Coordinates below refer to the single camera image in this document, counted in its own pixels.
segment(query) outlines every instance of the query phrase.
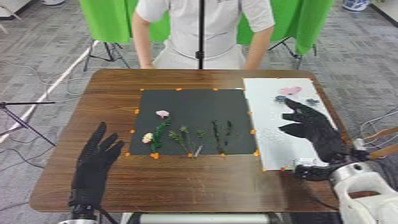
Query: chair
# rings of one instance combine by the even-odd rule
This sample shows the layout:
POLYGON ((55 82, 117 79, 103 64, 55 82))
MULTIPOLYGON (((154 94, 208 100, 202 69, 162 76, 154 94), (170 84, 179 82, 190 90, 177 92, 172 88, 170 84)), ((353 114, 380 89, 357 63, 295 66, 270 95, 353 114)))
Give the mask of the chair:
MULTIPOLYGON (((18 20, 21 20, 21 17, 16 15, 16 13, 9 10, 9 8, 5 7, 5 5, 0 5, 0 8, 7 11, 9 15, 12 15, 16 17, 18 20)), ((0 23, 0 30, 3 31, 5 34, 9 34, 9 31, 0 23)))

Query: metal pole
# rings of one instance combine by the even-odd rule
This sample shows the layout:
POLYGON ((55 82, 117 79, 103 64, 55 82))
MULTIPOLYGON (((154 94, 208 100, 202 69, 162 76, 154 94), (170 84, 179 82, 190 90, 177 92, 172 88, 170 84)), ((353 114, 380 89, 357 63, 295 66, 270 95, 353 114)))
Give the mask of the metal pole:
POLYGON ((55 104, 55 102, 18 102, 18 103, 2 103, 3 106, 16 106, 16 105, 41 105, 41 104, 55 104))
POLYGON ((199 0, 199 51, 195 52, 195 58, 199 60, 199 69, 202 69, 204 65, 204 10, 206 10, 206 3, 204 0, 199 0))

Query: black mat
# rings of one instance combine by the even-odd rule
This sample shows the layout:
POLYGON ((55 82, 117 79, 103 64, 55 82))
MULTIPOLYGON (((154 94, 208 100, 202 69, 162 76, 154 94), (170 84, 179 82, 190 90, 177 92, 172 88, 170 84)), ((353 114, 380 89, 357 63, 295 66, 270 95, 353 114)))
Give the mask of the black mat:
POLYGON ((249 107, 241 90, 147 90, 142 93, 140 113, 135 119, 135 134, 130 145, 133 155, 151 153, 149 144, 142 143, 146 133, 153 133, 162 123, 156 111, 170 112, 170 126, 162 134, 162 155, 186 154, 179 144, 169 138, 169 131, 179 134, 181 126, 190 132, 190 149, 195 151, 204 145, 201 154, 218 154, 217 140, 211 122, 217 121, 220 133, 220 145, 225 154, 250 154, 256 151, 256 140, 250 134, 252 125, 249 107), (231 136, 227 122, 233 124, 231 136), (202 143, 197 138, 197 130, 206 132, 202 143))

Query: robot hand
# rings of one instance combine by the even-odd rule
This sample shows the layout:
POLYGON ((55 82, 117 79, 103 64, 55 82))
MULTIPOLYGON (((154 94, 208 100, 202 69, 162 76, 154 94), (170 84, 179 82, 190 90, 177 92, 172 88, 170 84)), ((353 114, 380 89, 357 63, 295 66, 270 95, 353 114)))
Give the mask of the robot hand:
POLYGON ((124 146, 122 141, 115 143, 115 133, 101 141, 105 132, 106 124, 101 123, 78 156, 71 183, 69 206, 73 207, 73 220, 85 220, 85 223, 96 223, 94 210, 101 209, 108 170, 124 146))
MULTIPOLYGON (((282 126, 281 131, 311 141, 321 161, 332 163, 327 167, 298 165, 295 176, 311 181, 330 180, 346 224, 398 223, 398 193, 366 163, 346 159, 341 136, 325 115, 289 99, 286 105, 295 112, 282 118, 298 123, 282 126), (350 193, 357 192, 375 192, 378 195, 352 198, 350 193)), ((353 151, 350 156, 366 160, 368 153, 353 151)))
POLYGON ((339 163, 346 155, 345 144, 325 115, 293 100, 286 99, 284 103, 293 109, 293 114, 282 114, 282 119, 297 123, 279 127, 281 131, 311 141, 325 163, 339 163))

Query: white paper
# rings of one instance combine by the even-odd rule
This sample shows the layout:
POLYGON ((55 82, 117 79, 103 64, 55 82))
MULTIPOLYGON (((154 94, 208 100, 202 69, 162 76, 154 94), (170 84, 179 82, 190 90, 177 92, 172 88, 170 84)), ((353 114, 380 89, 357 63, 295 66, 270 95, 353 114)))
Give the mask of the white paper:
POLYGON ((243 79, 243 82, 263 168, 266 170, 281 170, 281 168, 291 169, 293 162, 298 159, 314 159, 314 165, 325 166, 327 163, 320 160, 307 139, 289 136, 279 130, 281 126, 293 123, 293 121, 282 120, 282 114, 293 113, 293 110, 288 108, 284 103, 275 101, 282 88, 302 88, 302 91, 295 95, 288 96, 288 98, 307 106, 309 104, 305 100, 318 100, 320 103, 311 107, 327 115, 329 121, 332 122, 311 79, 247 78, 243 79))

